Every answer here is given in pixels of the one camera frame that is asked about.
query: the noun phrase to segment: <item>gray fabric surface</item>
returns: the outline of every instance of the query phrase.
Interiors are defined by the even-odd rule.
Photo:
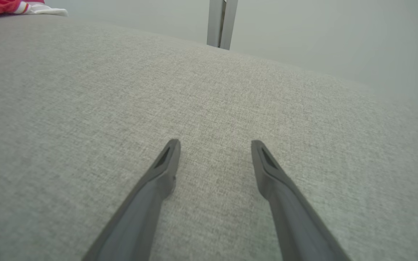
[[[278,260],[250,140],[354,260],[418,260],[418,103],[210,46],[0,18],[0,260],[78,260],[171,138],[152,260]]]

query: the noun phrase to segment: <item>red and white cloth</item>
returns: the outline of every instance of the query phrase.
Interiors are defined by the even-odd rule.
[[[0,13],[15,13],[18,15],[54,14],[67,16],[67,10],[51,8],[44,0],[0,0]]]

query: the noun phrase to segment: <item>gray wall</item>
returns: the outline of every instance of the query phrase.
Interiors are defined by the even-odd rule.
[[[418,96],[418,0],[242,0],[230,50]]]
[[[46,0],[72,18],[108,22],[206,43],[209,0]]]

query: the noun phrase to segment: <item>white wall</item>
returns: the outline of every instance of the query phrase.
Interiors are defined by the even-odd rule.
[[[45,0],[69,16],[206,44],[209,0]]]
[[[230,50],[418,95],[418,0],[240,0]]]

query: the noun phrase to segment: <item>folded garment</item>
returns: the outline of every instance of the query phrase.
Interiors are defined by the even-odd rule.
[[[22,0],[0,0],[0,13],[14,13],[18,15],[40,15],[54,14],[67,16],[67,10],[51,8],[45,5],[44,0],[22,1]]]

